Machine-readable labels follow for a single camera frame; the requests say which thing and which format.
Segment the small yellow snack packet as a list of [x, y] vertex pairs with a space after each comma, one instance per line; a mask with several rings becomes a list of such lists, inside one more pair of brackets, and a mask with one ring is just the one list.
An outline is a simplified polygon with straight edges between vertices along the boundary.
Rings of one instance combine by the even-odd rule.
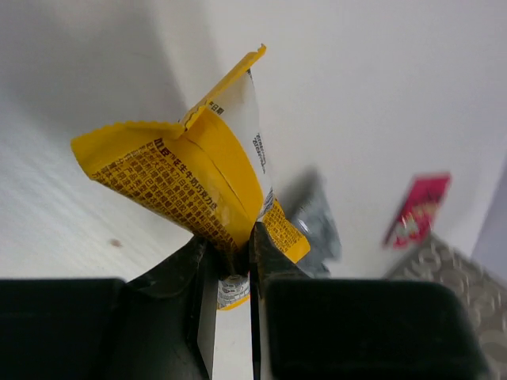
[[292, 263], [310, 251], [287, 220], [267, 169], [250, 72], [264, 54], [265, 47], [247, 53], [176, 123], [118, 122], [71, 141], [89, 179], [207, 238], [223, 254], [220, 310], [249, 296], [240, 253], [256, 222]]

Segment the red snack packet far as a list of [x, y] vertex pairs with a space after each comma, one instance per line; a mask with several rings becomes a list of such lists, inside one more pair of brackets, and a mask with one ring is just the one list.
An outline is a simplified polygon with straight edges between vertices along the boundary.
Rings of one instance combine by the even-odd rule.
[[450, 172], [415, 175], [383, 239], [383, 247], [407, 249], [423, 242], [452, 182]]

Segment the silver grey snack packet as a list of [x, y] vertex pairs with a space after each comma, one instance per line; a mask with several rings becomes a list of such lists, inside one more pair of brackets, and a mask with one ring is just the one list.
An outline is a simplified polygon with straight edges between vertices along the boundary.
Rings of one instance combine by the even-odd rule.
[[296, 261], [298, 268], [314, 278], [330, 277], [328, 265], [341, 259], [341, 242], [318, 170], [308, 168], [298, 175], [283, 192], [281, 204], [310, 245]]

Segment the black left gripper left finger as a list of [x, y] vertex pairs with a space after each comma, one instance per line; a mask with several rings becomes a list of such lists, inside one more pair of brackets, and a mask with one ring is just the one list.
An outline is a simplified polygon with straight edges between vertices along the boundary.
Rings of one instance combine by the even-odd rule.
[[131, 281], [3, 279], [2, 378], [211, 378], [215, 259], [194, 237]]

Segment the white paper coffee bag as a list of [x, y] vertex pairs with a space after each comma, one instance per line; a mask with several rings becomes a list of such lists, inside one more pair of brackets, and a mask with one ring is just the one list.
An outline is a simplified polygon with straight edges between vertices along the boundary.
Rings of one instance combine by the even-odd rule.
[[430, 234], [387, 272], [451, 289], [464, 304], [494, 379], [506, 378], [506, 285], [483, 266]]

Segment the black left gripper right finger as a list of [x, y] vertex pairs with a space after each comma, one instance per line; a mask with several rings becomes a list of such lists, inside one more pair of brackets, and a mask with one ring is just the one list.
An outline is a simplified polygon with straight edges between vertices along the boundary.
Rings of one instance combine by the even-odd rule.
[[256, 379], [490, 379], [467, 312], [423, 281], [317, 279], [262, 223], [249, 241]]

